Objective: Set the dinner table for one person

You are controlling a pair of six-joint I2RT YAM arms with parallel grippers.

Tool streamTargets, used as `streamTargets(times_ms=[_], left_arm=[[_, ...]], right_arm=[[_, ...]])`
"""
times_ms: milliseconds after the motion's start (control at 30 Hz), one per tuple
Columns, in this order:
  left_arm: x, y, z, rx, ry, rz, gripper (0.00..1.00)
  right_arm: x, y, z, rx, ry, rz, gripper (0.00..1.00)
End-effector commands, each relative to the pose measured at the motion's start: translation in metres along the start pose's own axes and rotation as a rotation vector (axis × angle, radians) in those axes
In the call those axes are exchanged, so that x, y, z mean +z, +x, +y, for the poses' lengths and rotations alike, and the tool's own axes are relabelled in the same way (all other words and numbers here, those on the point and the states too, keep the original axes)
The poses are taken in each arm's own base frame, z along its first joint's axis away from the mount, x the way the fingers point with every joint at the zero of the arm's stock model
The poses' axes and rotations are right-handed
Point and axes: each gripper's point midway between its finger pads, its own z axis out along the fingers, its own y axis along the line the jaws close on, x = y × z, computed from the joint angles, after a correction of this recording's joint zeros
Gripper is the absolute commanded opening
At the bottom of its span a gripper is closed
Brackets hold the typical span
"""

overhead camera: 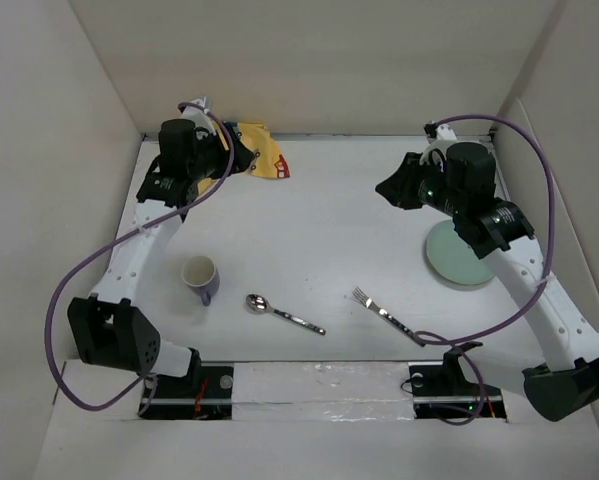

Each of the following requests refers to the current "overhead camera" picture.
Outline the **yellow car-print placemat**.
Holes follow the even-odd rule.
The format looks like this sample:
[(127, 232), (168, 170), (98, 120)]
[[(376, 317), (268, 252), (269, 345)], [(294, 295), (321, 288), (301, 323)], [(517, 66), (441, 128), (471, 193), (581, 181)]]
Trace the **yellow car-print placemat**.
[[(290, 177), (288, 163), (266, 126), (256, 123), (231, 123), (236, 123), (236, 129), (241, 133), (242, 143), (257, 155), (251, 169), (243, 173), (268, 180)], [(229, 160), (227, 140), (218, 125), (214, 123), (213, 126), (214, 134), (205, 127), (195, 128), (197, 145), (190, 172), (199, 180), (200, 193), (222, 177)]]

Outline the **light green ceramic plate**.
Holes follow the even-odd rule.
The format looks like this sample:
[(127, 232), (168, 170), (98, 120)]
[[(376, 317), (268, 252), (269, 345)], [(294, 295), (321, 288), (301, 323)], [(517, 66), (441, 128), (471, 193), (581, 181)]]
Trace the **light green ceramic plate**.
[(477, 287), (494, 278), (493, 272), (455, 232), (451, 220), (439, 222), (431, 228), (424, 251), (432, 269), (452, 284)]

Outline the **purple ceramic mug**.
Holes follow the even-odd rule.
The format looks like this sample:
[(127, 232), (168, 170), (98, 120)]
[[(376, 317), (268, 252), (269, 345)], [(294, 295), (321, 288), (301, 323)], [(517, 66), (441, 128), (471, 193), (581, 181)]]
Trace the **purple ceramic mug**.
[(220, 288), (217, 266), (207, 256), (194, 256), (187, 259), (181, 268), (181, 278), (205, 307), (211, 304)]

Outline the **metal spoon patterned handle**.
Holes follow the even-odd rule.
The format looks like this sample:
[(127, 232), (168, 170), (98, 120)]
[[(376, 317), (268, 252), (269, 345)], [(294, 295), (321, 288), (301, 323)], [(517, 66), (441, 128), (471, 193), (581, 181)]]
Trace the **metal spoon patterned handle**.
[(315, 325), (311, 322), (308, 322), (296, 315), (290, 314), (288, 312), (279, 310), (273, 307), (267, 299), (258, 294), (248, 294), (246, 296), (246, 305), (247, 307), (256, 314), (271, 314), (275, 315), (279, 318), (282, 318), (288, 322), (291, 322), (297, 326), (300, 326), (304, 329), (310, 330), (313, 333), (316, 333), (320, 336), (325, 336), (327, 331), (318, 325)]

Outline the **metal fork patterned handle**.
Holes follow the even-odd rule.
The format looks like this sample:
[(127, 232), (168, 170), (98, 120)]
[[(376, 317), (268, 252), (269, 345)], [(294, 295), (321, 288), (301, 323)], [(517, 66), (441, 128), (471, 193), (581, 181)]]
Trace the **metal fork patterned handle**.
[(386, 309), (379, 306), (371, 297), (366, 295), (359, 287), (355, 287), (353, 290), (353, 297), (355, 300), (363, 305), (367, 310), (371, 311), (378, 317), (382, 318), (388, 324), (390, 324), (393, 328), (399, 331), (401, 334), (406, 336), (412, 342), (414, 342), (419, 347), (424, 347), (425, 343), (418, 339), (415, 333), (405, 326), (402, 322), (396, 319), (393, 315), (391, 315)]

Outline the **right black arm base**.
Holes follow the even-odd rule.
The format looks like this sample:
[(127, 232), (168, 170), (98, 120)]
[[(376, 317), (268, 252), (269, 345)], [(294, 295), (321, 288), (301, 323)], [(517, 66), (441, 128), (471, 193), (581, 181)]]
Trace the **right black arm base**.
[(461, 353), (480, 346), (480, 342), (464, 343), (451, 348), (441, 361), (409, 364), (409, 377), (400, 388), (411, 396), (416, 419), (455, 425), (476, 418), (507, 420), (501, 390), (485, 385), (481, 391), (477, 381), (468, 380), (461, 369)]

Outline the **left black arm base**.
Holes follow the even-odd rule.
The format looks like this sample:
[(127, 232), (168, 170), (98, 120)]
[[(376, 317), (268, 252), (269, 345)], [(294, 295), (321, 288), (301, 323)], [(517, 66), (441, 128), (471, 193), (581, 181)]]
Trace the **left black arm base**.
[(233, 363), (204, 362), (195, 354), (187, 377), (155, 375), (144, 381), (138, 416), (144, 420), (231, 420), (234, 372)]

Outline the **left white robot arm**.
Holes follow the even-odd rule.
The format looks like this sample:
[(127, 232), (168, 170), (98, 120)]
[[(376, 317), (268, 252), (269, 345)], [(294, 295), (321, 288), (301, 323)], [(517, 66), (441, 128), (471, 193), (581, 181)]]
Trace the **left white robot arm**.
[(159, 153), (136, 194), (133, 223), (106, 273), (85, 298), (75, 297), (68, 320), (81, 360), (90, 365), (167, 376), (180, 396), (201, 387), (198, 354), (164, 340), (141, 306), (149, 280), (188, 210), (211, 185), (247, 170), (255, 158), (236, 131), (208, 113), (206, 98), (182, 102), (179, 117), (162, 123)]

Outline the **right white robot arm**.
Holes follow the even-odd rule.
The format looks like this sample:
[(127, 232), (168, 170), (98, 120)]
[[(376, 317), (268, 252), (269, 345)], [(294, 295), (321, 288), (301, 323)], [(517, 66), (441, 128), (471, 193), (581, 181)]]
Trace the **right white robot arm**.
[[(514, 123), (537, 155), (545, 175), (548, 237), (539, 244), (530, 221), (495, 194), (496, 161), (488, 148), (457, 139), (452, 118), (424, 130), (429, 145), (409, 152), (375, 190), (403, 210), (431, 207), (448, 215), (458, 237), (483, 261), (518, 307), (503, 322), (455, 339), (420, 331), (415, 338), (445, 346), (441, 381), (452, 393), (474, 385), (478, 403), (489, 386), (524, 396), (544, 419), (560, 421), (599, 400), (599, 333), (552, 273), (555, 188), (549, 162), (536, 141)], [(542, 352), (539, 362), (505, 352), (488, 354), (482, 341), (523, 319)]]

